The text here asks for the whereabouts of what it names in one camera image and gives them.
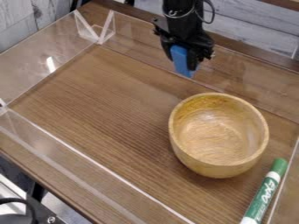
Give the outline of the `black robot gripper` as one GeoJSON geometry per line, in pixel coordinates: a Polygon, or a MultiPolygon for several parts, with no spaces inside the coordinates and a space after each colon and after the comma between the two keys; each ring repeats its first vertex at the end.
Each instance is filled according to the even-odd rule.
{"type": "Polygon", "coordinates": [[[201,21],[194,13],[186,17],[153,17],[153,34],[160,38],[161,47],[168,60],[172,60],[170,47],[185,47],[186,67],[190,71],[204,59],[210,59],[214,42],[204,31],[201,21]]]}

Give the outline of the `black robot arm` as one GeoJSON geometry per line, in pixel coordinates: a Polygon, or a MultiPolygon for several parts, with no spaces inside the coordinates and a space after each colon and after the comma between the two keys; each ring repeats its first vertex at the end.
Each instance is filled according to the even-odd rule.
{"type": "Polygon", "coordinates": [[[153,34],[160,38],[164,54],[173,61],[172,49],[178,46],[185,51],[182,62],[193,72],[213,54],[214,42],[202,25],[213,22],[204,19],[204,4],[214,11],[210,0],[162,0],[162,17],[152,19],[153,34]]]}

